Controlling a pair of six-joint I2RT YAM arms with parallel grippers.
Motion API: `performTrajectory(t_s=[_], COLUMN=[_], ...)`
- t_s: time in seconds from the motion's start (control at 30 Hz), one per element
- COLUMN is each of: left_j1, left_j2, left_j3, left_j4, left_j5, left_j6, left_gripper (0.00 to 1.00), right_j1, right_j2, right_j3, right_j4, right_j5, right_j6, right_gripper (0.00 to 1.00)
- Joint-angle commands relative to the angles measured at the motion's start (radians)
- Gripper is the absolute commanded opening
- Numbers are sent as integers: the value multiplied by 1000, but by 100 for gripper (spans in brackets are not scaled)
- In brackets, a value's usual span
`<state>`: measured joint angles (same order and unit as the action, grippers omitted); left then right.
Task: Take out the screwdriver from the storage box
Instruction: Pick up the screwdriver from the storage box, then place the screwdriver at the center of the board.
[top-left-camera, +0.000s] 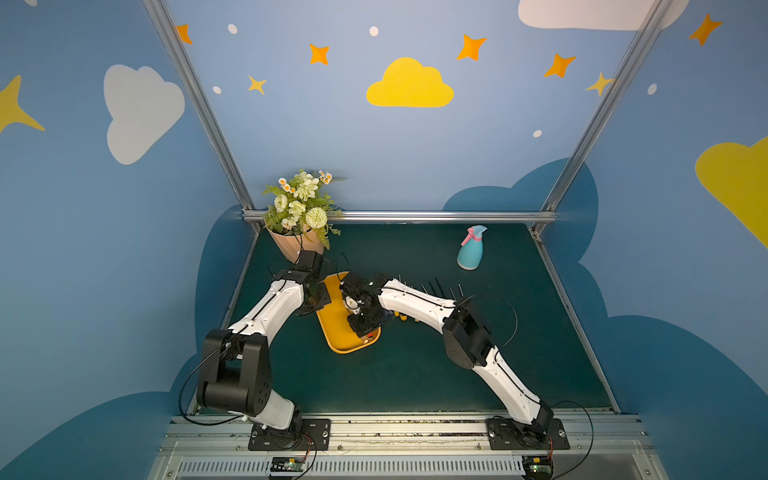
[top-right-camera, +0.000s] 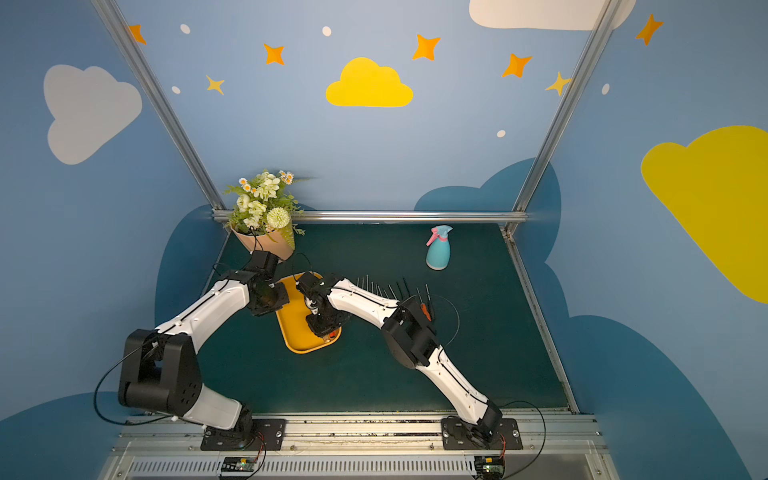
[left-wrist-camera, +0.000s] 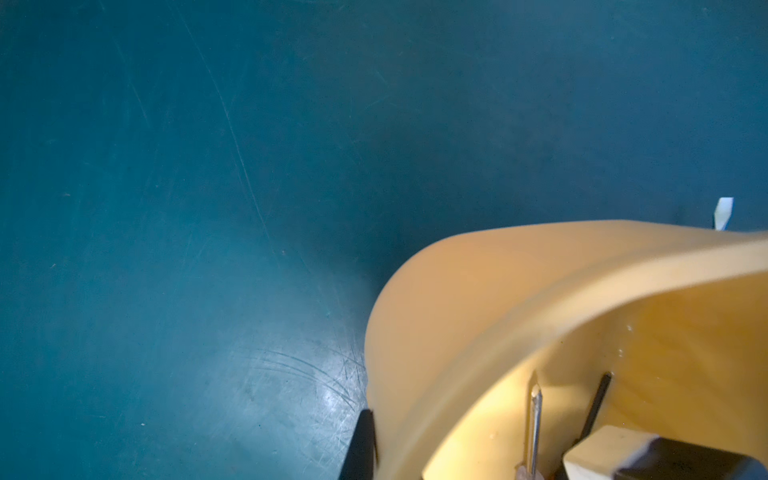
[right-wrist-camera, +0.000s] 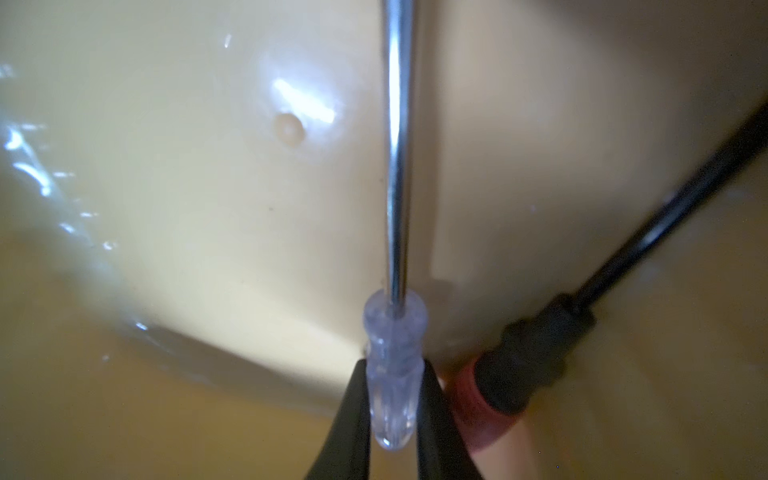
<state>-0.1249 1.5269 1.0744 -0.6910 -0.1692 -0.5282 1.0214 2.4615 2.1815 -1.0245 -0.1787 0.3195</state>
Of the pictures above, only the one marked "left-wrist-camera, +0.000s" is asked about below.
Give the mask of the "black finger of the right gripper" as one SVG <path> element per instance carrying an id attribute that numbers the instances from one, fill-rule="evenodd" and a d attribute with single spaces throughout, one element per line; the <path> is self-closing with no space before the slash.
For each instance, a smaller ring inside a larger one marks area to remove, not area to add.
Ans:
<path id="1" fill-rule="evenodd" d="M 765 479 L 767 468 L 739 453 L 616 426 L 603 426 L 563 456 L 570 479 Z"/>

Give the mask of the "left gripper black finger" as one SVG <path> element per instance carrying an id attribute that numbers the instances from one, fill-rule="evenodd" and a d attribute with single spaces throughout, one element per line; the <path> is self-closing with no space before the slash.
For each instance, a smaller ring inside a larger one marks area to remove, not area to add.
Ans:
<path id="1" fill-rule="evenodd" d="M 372 480 L 376 467 L 376 454 L 373 411 L 364 409 L 358 416 L 338 479 Z"/>

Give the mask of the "clear handle tester screwdriver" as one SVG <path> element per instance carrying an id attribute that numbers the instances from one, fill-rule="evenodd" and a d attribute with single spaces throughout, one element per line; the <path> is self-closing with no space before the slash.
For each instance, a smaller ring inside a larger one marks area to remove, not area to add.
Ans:
<path id="1" fill-rule="evenodd" d="M 538 474 L 538 449 L 540 440 L 540 426 L 543 407 L 543 394 L 541 387 L 535 383 L 530 390 L 528 417 L 526 426 L 526 441 L 524 459 L 517 467 L 516 480 L 536 480 Z"/>

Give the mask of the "yellow plastic storage box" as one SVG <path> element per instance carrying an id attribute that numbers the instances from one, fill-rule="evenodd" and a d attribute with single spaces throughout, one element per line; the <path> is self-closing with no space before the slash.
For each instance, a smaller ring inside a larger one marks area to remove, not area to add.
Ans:
<path id="1" fill-rule="evenodd" d="M 378 479 L 511 479 L 531 389 L 538 468 L 597 425 L 767 457 L 767 236 L 636 221 L 439 241 L 389 280 L 365 338 Z"/>

